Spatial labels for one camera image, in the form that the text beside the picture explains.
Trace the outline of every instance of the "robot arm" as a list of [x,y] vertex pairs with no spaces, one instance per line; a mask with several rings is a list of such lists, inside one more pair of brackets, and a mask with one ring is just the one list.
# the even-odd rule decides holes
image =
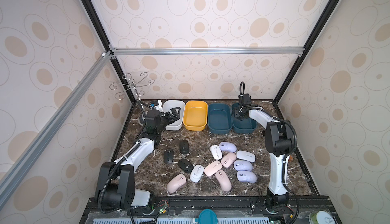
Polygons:
[[[145,212],[154,207],[154,197],[149,191],[135,188],[134,172],[161,141],[161,133],[167,125],[180,119],[180,108],[163,112],[161,100],[152,101],[151,110],[145,116],[145,125],[134,141],[133,147],[114,162],[105,162],[100,167],[95,202],[99,211],[109,213],[130,207],[145,207]],[[119,178],[119,183],[111,179]]]
[[239,106],[234,111],[237,119],[252,118],[266,130],[265,146],[271,158],[271,177],[267,188],[266,208],[270,212],[276,212],[285,206],[289,199],[287,188],[287,163],[290,154],[294,152],[294,134],[290,125],[285,120],[269,115],[262,107],[252,104],[251,96],[245,94],[245,83],[241,82]]

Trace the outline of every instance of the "blue lid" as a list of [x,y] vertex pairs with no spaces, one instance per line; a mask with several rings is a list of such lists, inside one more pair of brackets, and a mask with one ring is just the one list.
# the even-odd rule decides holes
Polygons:
[[199,224],[217,224],[218,223],[217,215],[211,209],[204,209],[199,214],[199,218],[197,222]]

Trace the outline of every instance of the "marble tabletop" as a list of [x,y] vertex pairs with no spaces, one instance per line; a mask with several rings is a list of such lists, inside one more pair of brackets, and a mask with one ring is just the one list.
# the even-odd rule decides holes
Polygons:
[[[225,103],[232,105],[237,103],[235,100],[205,100],[208,104]],[[256,104],[263,107],[273,116],[276,116],[275,108],[270,101],[256,100]],[[123,139],[118,156],[124,155],[133,145],[133,141],[141,126],[137,122],[141,111],[138,106],[133,112],[127,132]],[[258,196],[259,189],[263,195],[266,194],[267,186],[270,180],[270,157],[264,145],[264,130],[259,124],[252,134],[236,134],[230,130],[228,134],[212,134],[208,126],[203,131],[189,131],[184,125],[178,131],[164,131],[161,136],[161,142],[157,148],[141,163],[135,172],[135,186],[139,189],[153,191],[155,196]],[[190,152],[183,155],[179,151],[179,141],[186,139],[190,145]],[[210,152],[210,146],[219,145],[220,142],[227,141],[234,143],[237,150],[249,151],[256,156],[253,163],[253,170],[257,175],[256,183],[243,183],[237,180],[237,171],[233,165],[229,168],[222,168],[229,176],[232,189],[229,192],[222,191],[215,176],[207,177],[203,175],[201,180],[194,183],[190,180],[190,175],[184,173],[178,166],[177,162],[185,158],[193,165],[200,164],[206,167],[214,161]],[[174,158],[172,164],[165,164],[163,153],[166,149],[172,148]],[[186,184],[178,189],[175,193],[167,191],[167,183],[176,175],[184,174],[187,178]],[[306,177],[302,172],[300,164],[292,155],[288,163],[289,187],[298,195],[310,195],[310,189],[306,182]]]

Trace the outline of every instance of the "computer mouse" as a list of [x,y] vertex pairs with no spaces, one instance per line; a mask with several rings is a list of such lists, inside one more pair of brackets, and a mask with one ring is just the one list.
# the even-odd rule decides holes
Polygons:
[[183,174],[179,174],[169,181],[167,184],[167,190],[170,193],[176,192],[180,187],[182,187],[187,182],[186,177]]
[[190,146],[187,140],[180,141],[179,147],[180,147],[180,153],[182,154],[188,154],[190,152]]
[[257,181],[257,176],[251,171],[238,171],[237,179],[240,182],[255,183]]
[[186,159],[180,159],[178,167],[180,167],[185,173],[191,173],[192,169],[194,169],[194,166]]
[[252,171],[253,169],[252,164],[247,160],[236,160],[233,165],[236,171]]
[[190,175],[191,181],[193,181],[194,183],[199,182],[199,180],[202,178],[203,172],[204,167],[202,167],[201,165],[196,165]]
[[206,166],[206,168],[204,169],[204,174],[206,174],[206,176],[211,176],[217,171],[219,171],[221,168],[222,168],[221,162],[216,160],[210,163],[208,166]]
[[247,152],[247,151],[243,151],[243,150],[237,151],[237,158],[239,158],[241,160],[247,160],[250,162],[255,162],[255,160],[256,160],[256,157],[254,154]]
[[220,149],[221,149],[222,151],[236,152],[237,147],[236,147],[236,145],[233,144],[233,143],[221,142],[221,143],[220,143]]
[[215,173],[215,177],[220,183],[221,189],[223,191],[230,191],[232,189],[232,184],[230,182],[229,177],[226,175],[224,170],[219,170]]
[[222,158],[221,163],[224,167],[228,168],[236,159],[236,154],[229,152]]
[[213,144],[210,147],[210,150],[211,150],[211,153],[212,153],[212,157],[214,157],[214,159],[220,160],[222,158],[222,151],[221,151],[221,149],[219,148],[218,145]]
[[171,164],[173,162],[173,149],[166,149],[164,151],[164,163]]

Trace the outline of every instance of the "patterned wallpaper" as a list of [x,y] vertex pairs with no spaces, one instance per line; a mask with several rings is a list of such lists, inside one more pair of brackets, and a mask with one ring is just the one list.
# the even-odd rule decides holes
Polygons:
[[135,81],[149,72],[155,83],[144,99],[237,99],[245,81],[253,99],[275,98],[297,54],[118,56]]
[[390,0],[342,0],[279,103],[344,224],[390,220]]
[[328,0],[94,0],[112,45],[302,46]]
[[129,113],[129,100],[108,88],[118,80],[108,61],[3,207],[0,224],[79,223]]
[[79,0],[0,0],[0,179],[102,50]]

